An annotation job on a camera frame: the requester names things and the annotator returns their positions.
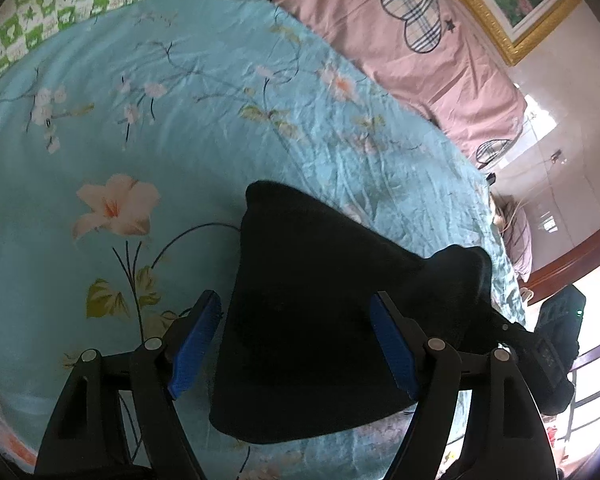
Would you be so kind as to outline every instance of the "blue gripper pad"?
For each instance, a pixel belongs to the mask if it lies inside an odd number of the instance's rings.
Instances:
[[[202,359],[221,319],[220,299],[213,294],[173,360],[173,373],[168,390],[174,400],[187,391],[196,379]]]
[[[369,317],[396,386],[407,392],[411,399],[417,400],[420,397],[420,385],[416,378],[413,353],[377,294],[371,298]]]

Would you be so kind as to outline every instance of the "bedsheet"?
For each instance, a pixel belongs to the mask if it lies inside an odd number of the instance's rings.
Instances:
[[[258,179],[425,257],[484,247],[499,308],[523,319],[484,178],[439,129],[265,0],[145,0],[50,38],[0,79],[0,450],[32,468],[85,349],[163,334],[206,288],[228,304],[231,226]],[[275,446],[218,433],[220,332],[176,403],[209,478],[384,474],[411,413]],[[450,439],[467,410],[462,394]]]
[[[272,0],[406,107],[436,122],[476,166],[512,145],[526,102],[451,0]]]

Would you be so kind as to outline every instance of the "tiled wall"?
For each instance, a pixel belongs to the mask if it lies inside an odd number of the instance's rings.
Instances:
[[[528,96],[528,121],[494,190],[525,204],[539,269],[600,229],[600,24],[589,7],[580,4],[509,75]]]

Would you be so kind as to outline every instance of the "pink blanket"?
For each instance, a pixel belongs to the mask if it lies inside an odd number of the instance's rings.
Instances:
[[[525,100],[450,0],[272,1],[434,121],[476,166],[518,136]]]

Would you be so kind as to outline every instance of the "silver screw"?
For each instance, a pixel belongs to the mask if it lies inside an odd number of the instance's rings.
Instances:
[[[85,350],[84,352],[82,352],[82,355],[80,356],[80,358],[85,362],[88,363],[89,361],[93,361],[96,357],[97,357],[97,353],[95,350],[90,349],[90,350]]]
[[[157,350],[162,346],[162,339],[159,337],[152,337],[151,339],[147,339],[144,342],[144,347],[147,350]]]
[[[446,346],[445,342],[442,341],[442,339],[438,339],[437,337],[432,337],[431,339],[429,339],[429,342],[427,344],[432,350],[438,351],[444,350]]]
[[[509,352],[507,352],[506,350],[503,350],[502,348],[498,348],[494,353],[493,356],[498,360],[498,361],[508,361],[509,358],[511,357],[511,355],[509,354]]]

